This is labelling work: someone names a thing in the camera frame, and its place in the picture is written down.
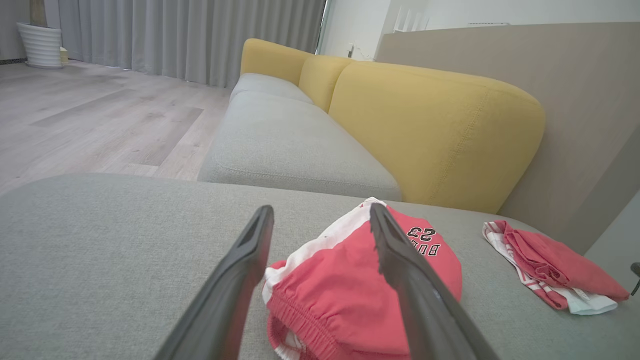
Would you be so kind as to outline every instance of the gray curtain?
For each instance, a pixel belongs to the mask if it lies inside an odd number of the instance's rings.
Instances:
[[[242,46],[313,53],[325,0],[60,0],[69,58],[233,87]]]

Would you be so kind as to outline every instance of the red and white striped cloth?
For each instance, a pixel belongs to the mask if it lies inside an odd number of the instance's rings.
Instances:
[[[368,198],[286,261],[266,269],[267,334],[285,360],[409,360],[397,293],[378,272]],[[462,295],[458,258],[427,220],[388,207],[413,246],[454,297]]]
[[[549,306],[558,310],[568,308],[569,312],[575,315],[602,314],[618,306],[617,302],[604,295],[590,293],[578,288],[551,286],[545,281],[531,277],[516,262],[515,256],[517,254],[508,238],[505,237],[505,232],[510,233],[509,230],[512,230],[511,227],[503,220],[485,222],[483,236],[500,255],[504,256],[516,268],[520,282]]]

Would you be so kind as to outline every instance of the sofa cushion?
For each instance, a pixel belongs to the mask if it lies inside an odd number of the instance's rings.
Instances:
[[[317,106],[237,94],[198,180],[401,200],[396,180]]]
[[[0,197],[2,355],[150,359],[259,206],[275,211],[273,263],[361,201],[110,174],[16,189]],[[461,305],[501,359],[636,358],[637,299],[603,315],[555,311],[483,239],[483,222],[507,218],[389,204],[427,219],[451,246],[462,265]],[[278,359],[266,336],[261,288],[253,291],[240,359]]]
[[[240,80],[238,80],[233,91],[231,91],[231,98],[229,101],[233,100],[237,94],[247,91],[262,92],[265,94],[286,97],[288,99],[295,99],[309,104],[314,103],[302,90],[287,80],[252,73],[242,74],[242,76],[240,76]]]

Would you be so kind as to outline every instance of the sofa armrest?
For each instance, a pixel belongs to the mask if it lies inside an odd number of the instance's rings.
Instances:
[[[313,56],[313,54],[250,38],[244,42],[240,74],[253,72],[274,76],[290,81],[297,86],[300,82],[302,65],[305,64],[305,60],[310,56]]]

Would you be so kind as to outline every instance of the clothing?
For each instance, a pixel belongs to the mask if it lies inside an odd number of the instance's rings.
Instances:
[[[515,261],[513,246],[505,239],[503,229],[508,224],[504,223],[506,225],[499,226],[497,222],[485,222],[483,226],[484,238],[516,268],[520,282],[548,305],[558,310],[568,307],[569,312],[575,315],[602,314],[618,306],[615,301],[604,295],[590,293],[578,288],[551,286],[544,281],[533,279],[527,272],[522,271]]]
[[[552,286],[605,295],[616,302],[629,299],[629,292],[609,274],[565,244],[540,233],[515,230],[504,220],[495,224],[513,246],[518,266],[531,277]]]
[[[368,198],[265,271],[267,333],[283,359],[410,359],[397,293],[378,272]],[[457,300],[460,262],[424,219],[388,207]]]

